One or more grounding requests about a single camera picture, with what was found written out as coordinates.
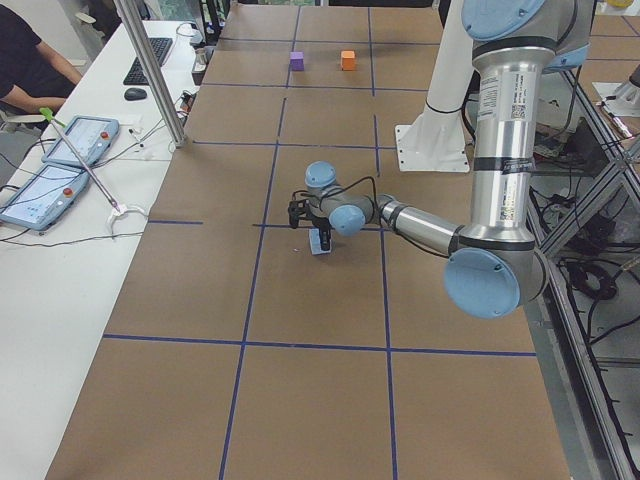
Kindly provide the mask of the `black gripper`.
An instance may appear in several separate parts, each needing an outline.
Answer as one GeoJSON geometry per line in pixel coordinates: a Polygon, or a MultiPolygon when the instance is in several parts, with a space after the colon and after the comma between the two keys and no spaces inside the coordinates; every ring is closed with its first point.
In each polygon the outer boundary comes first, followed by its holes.
{"type": "Polygon", "coordinates": [[[312,225],[319,230],[320,248],[322,251],[331,250],[331,224],[326,217],[317,215],[311,208],[308,209],[308,218],[312,225]]]}

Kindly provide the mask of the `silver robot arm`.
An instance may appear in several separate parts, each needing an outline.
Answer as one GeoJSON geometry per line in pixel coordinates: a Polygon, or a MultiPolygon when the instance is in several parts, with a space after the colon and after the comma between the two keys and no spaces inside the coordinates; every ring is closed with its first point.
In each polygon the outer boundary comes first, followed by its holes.
{"type": "Polygon", "coordinates": [[[385,223],[446,259],[444,286],[467,314],[494,319],[535,299],[546,260],[526,227],[541,77],[581,65],[595,14],[591,1],[454,1],[444,24],[423,112],[396,129],[403,171],[471,172],[471,217],[458,225],[386,194],[356,195],[335,168],[310,164],[289,222],[311,222],[328,250],[385,223]]]}

